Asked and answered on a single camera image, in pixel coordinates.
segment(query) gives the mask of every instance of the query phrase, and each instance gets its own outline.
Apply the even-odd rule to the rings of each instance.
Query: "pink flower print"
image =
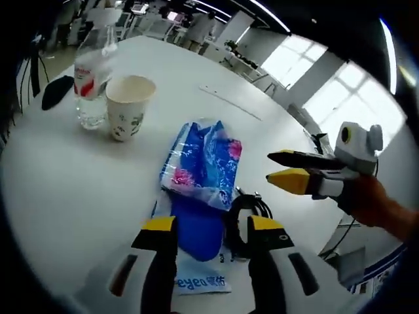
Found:
[[[175,184],[193,186],[195,181],[186,169],[176,168],[175,174],[172,178]]]
[[[242,144],[240,141],[232,140],[228,145],[228,153],[234,160],[239,160],[242,154]]]

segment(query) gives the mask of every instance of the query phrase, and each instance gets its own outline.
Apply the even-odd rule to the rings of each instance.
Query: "white round table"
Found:
[[[25,258],[46,287],[73,294],[91,268],[135,238],[150,217],[158,174],[178,131],[202,117],[222,120],[242,141],[236,185],[258,191],[296,245],[322,250],[342,211],[331,200],[294,196],[265,179],[283,169],[266,157],[269,152],[314,152],[297,121],[243,78],[188,50],[136,37],[121,42],[119,51],[115,75],[143,75],[158,86],[133,141],[116,143],[105,126],[83,130],[73,92],[46,112],[41,94],[17,121],[3,152],[7,215]],[[73,75],[73,67],[62,74]],[[174,296],[173,310],[249,313],[254,303],[247,274],[246,263],[232,270],[230,294]]]

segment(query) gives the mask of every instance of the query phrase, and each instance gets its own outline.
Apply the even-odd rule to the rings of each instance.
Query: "plastic water bottle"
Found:
[[[117,48],[114,26],[95,24],[77,50],[74,91],[79,120],[85,129],[96,129],[105,120],[105,87],[111,79]]]

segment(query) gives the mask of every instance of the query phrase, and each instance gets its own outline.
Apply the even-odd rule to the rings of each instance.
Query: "paper cup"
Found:
[[[107,114],[111,134],[117,141],[127,141],[138,132],[155,92],[152,81],[135,75],[112,78],[107,83]]]

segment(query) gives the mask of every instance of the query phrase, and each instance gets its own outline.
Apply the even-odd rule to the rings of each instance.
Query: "floral pattern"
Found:
[[[189,173],[186,169],[176,168],[173,175],[172,181],[175,184],[193,186],[195,181],[192,177],[192,173]]]
[[[240,141],[232,140],[228,146],[228,154],[234,160],[239,160],[242,154],[242,144]]]

